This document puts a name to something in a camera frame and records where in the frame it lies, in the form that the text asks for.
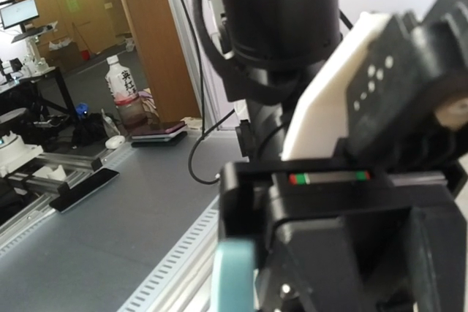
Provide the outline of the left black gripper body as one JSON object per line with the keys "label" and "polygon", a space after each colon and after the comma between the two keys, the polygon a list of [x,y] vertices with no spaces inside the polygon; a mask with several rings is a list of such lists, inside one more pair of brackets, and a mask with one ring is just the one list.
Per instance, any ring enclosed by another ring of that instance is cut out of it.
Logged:
{"label": "left black gripper body", "polygon": [[459,163],[386,173],[341,160],[221,172],[219,242],[252,240],[255,311],[465,311]]}

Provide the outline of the teal phone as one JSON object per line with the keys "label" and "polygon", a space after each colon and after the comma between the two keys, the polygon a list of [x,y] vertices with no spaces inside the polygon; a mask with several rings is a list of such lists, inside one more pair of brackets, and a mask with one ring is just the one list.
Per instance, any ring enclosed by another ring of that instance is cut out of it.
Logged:
{"label": "teal phone", "polygon": [[211,277],[210,311],[255,311],[255,247],[252,240],[218,243]]}

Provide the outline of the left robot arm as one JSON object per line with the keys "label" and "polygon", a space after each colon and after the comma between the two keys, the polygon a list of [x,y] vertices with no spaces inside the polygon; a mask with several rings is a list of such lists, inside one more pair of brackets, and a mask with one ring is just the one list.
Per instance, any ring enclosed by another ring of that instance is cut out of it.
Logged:
{"label": "left robot arm", "polygon": [[212,311],[465,311],[467,0],[220,0],[195,26],[244,162],[220,172]]}

